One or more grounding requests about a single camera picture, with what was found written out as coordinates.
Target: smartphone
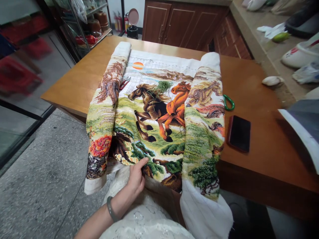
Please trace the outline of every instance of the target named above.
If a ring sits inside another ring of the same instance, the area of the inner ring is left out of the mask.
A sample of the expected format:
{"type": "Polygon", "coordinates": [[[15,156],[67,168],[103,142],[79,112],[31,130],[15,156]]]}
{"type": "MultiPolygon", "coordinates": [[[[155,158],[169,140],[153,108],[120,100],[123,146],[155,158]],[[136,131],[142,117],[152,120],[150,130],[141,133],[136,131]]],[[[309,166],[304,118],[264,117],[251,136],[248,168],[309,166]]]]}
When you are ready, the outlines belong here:
{"type": "Polygon", "coordinates": [[[228,145],[239,151],[248,153],[250,144],[250,126],[251,123],[248,120],[238,116],[231,116],[227,134],[228,145]]]}

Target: garlic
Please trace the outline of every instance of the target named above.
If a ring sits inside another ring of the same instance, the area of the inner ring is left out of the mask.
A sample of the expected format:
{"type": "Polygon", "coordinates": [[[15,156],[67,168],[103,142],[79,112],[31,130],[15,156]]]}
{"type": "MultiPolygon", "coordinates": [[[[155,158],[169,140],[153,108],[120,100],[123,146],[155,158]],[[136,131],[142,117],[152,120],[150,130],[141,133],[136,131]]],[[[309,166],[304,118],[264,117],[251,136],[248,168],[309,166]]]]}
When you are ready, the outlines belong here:
{"type": "Polygon", "coordinates": [[[263,79],[262,83],[264,85],[273,86],[273,85],[279,84],[282,81],[283,81],[283,79],[279,76],[269,76],[269,77],[266,77],[265,79],[263,79]]]}

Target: green scissors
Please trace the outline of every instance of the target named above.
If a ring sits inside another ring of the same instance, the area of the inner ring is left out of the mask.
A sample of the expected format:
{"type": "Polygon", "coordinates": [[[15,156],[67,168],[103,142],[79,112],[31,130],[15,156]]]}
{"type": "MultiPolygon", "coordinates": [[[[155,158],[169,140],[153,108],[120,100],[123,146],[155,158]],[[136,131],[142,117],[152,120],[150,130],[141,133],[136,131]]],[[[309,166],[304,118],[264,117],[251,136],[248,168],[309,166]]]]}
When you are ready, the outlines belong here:
{"type": "Polygon", "coordinates": [[[225,105],[225,110],[227,111],[232,111],[235,108],[235,103],[232,101],[231,98],[229,98],[227,95],[223,95],[224,96],[224,105],[225,105]],[[231,104],[231,108],[228,108],[226,102],[229,101],[229,103],[231,104]]]}

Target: hand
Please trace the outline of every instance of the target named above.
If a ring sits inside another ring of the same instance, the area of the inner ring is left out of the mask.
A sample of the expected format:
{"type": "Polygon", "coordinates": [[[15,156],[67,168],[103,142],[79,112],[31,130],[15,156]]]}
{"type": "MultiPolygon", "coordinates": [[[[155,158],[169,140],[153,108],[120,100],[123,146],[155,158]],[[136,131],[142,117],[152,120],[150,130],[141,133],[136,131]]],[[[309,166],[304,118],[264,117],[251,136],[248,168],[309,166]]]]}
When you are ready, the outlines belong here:
{"type": "Polygon", "coordinates": [[[132,190],[136,196],[144,189],[145,175],[142,174],[142,167],[147,164],[149,158],[142,158],[137,164],[130,166],[130,177],[127,187],[132,190]]]}

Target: bracelet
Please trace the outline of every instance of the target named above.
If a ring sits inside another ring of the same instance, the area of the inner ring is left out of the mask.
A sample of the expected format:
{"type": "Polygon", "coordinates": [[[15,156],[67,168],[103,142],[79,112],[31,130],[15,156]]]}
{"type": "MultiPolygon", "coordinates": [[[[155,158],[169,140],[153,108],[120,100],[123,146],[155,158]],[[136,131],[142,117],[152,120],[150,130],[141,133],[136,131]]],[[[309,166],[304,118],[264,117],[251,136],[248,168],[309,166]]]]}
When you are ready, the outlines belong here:
{"type": "Polygon", "coordinates": [[[117,218],[117,216],[115,216],[115,213],[114,213],[114,211],[113,211],[113,209],[112,209],[112,207],[111,207],[111,199],[112,199],[113,197],[111,197],[111,196],[109,196],[108,198],[107,198],[107,200],[106,200],[106,205],[107,205],[107,209],[109,210],[109,214],[110,214],[110,216],[111,216],[111,218],[113,219],[113,222],[115,223],[115,222],[117,222],[119,219],[117,218]]]}

